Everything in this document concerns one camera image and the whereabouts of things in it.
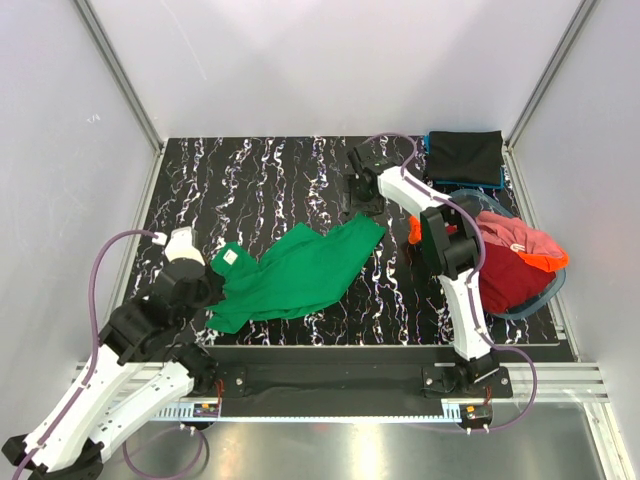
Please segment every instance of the shiny floor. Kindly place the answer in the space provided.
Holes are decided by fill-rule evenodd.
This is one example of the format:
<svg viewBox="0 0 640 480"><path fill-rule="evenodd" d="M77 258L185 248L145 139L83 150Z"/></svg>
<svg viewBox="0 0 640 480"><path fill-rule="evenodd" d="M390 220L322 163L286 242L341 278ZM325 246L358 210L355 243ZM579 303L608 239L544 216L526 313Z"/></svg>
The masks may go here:
<svg viewBox="0 0 640 480"><path fill-rule="evenodd" d="M496 407L494 424L517 414ZM142 471L170 476L193 458L197 441L151 423L131 437ZM208 461L186 478L231 479L603 479L583 411L578 405L535 405L512 429L489 436L446 435L412 425L219 424L206 431ZM101 480L133 480L117 453Z"/></svg>

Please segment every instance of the clothing label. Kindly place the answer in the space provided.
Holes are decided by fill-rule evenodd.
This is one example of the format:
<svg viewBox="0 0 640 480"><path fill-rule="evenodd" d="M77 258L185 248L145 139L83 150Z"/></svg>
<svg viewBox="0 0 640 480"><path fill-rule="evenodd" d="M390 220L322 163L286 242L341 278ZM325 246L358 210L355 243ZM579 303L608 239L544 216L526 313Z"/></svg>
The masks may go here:
<svg viewBox="0 0 640 480"><path fill-rule="evenodd" d="M227 252L224 254L224 257L222 257L222 259L229 265L233 265L233 262L236 261L236 258L238 258L238 254L233 250L227 250Z"/></svg>

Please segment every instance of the black folded cloth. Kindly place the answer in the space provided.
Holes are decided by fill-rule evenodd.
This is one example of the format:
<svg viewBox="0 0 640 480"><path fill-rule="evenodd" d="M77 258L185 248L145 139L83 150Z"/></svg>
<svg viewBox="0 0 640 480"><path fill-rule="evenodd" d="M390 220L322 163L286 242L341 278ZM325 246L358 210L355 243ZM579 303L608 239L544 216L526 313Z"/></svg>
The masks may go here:
<svg viewBox="0 0 640 480"><path fill-rule="evenodd" d="M431 132L426 178L436 184L503 188L502 132Z"/></svg>

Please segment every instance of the dark red cloth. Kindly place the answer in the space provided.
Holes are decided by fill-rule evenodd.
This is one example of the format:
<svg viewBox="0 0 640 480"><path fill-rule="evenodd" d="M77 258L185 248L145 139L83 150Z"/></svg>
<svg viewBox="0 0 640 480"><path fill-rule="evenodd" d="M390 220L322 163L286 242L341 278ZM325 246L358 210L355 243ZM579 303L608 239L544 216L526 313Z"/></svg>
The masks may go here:
<svg viewBox="0 0 640 480"><path fill-rule="evenodd" d="M480 270L482 308L489 313L504 313L547 288L555 273L525 263L508 247L485 242L487 257Z"/></svg>

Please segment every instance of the floor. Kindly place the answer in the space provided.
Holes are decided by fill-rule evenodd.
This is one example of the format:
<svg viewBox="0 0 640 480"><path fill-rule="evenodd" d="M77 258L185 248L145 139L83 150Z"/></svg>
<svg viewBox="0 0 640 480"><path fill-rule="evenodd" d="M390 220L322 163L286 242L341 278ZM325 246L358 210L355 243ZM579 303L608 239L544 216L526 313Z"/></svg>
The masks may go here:
<svg viewBox="0 0 640 480"><path fill-rule="evenodd" d="M193 226L211 259L237 241L256 257L298 222L320 233L346 221L342 175L346 151L360 137L184 138L168 142L145 228L170 232ZM422 140L420 151L423 151ZM400 160L411 147L383 137L376 148ZM424 167L421 154L416 169ZM518 214L511 183L494 196ZM205 328L208 312L193 321L186 339L211 345L438 345L452 340L449 311L440 284L407 250L408 217L395 204L375 218L387 228L341 302L295 320L249 322L237 334ZM143 239L128 294L144 286L162 266L161 250ZM497 342L556 344L548 309L530 318L504 321L487 316Z"/></svg>
<svg viewBox="0 0 640 480"><path fill-rule="evenodd" d="M512 405L496 409L496 424L513 418ZM195 439L184 432L149 442L168 428L145 425L129 439L134 464L166 477L194 457ZM579 405L536 404L530 415L505 432L436 434L412 425L231 423L205 432L208 461L187 478L209 480L520 480L604 479L584 412ZM133 480L117 452L101 480Z"/></svg>

